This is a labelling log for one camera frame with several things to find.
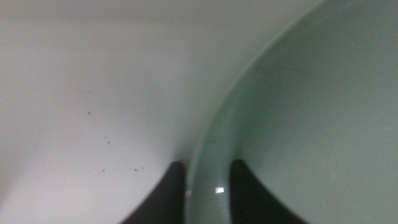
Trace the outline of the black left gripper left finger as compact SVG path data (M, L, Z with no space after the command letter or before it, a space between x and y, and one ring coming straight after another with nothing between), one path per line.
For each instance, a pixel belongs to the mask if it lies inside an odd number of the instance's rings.
M185 166L176 161L147 198L122 221L122 224L183 224Z

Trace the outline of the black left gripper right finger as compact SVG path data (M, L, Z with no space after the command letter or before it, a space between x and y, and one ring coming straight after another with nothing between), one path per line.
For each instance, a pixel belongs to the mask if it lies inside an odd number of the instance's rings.
M233 223L305 224L240 159L234 160L229 169L229 206Z

